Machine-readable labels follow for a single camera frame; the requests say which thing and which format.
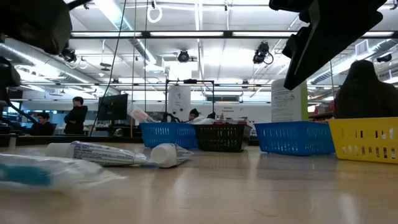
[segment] wooden table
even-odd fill
[[[43,148],[18,147],[16,153],[42,155]],[[384,224],[398,219],[397,165],[261,154],[249,147],[239,154],[196,152],[174,169],[110,170],[128,178],[74,195],[0,191],[0,223]]]

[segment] person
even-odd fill
[[[199,111],[196,108],[194,108],[191,110],[191,112],[189,112],[188,121],[192,121],[197,117],[199,117]]]
[[[54,133],[54,126],[49,122],[50,115],[48,113],[37,114],[37,124],[33,124],[29,135],[31,136],[51,136]]]
[[[83,123],[85,122],[88,108],[83,106],[84,101],[80,96],[74,97],[72,101],[73,109],[63,119],[67,124],[63,132],[65,134],[84,134]]]
[[[335,118],[381,118],[398,116],[398,90],[379,81],[373,63],[351,64],[335,100]]]

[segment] ceiling pipe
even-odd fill
[[[0,44],[2,50],[7,50],[10,54],[14,54],[19,58],[23,58],[24,60],[30,62],[30,66],[36,67],[46,67],[50,71],[49,72],[57,72],[59,74],[64,74],[68,77],[72,77],[76,82],[82,83],[96,83],[98,80],[91,78],[90,76],[79,72],[76,69],[72,69],[67,67],[64,63],[59,60],[45,54],[44,52],[37,50],[27,44],[19,42],[18,40],[14,40],[11,38],[6,39],[5,44]],[[119,91],[114,88],[109,88],[110,95],[118,95]]]
[[[124,19],[122,18],[122,10],[116,0],[94,0],[94,3],[117,30],[121,27],[122,31],[134,31],[134,27],[127,21],[126,16]],[[139,39],[128,39],[128,41],[138,51],[138,54],[146,60],[146,63],[152,65],[156,63],[156,58]]]
[[[342,69],[339,69],[339,72],[335,72],[333,75],[337,75],[349,69],[349,67],[353,62],[355,62],[355,60],[372,59],[374,57],[377,57],[377,55],[380,55],[381,53],[390,50],[391,48],[395,47],[398,44],[398,39],[368,40],[368,41],[369,41],[368,52],[357,56],[356,51],[353,50],[350,54],[347,54],[344,57],[341,57],[340,59],[332,62],[332,67],[334,70],[336,67],[339,66],[343,67]],[[317,71],[313,75],[314,78],[310,80],[310,83],[312,85],[316,85],[319,82],[324,81],[327,78],[330,78],[331,76],[332,73],[330,72],[330,65],[329,63],[327,63],[325,66],[323,66],[319,71]]]

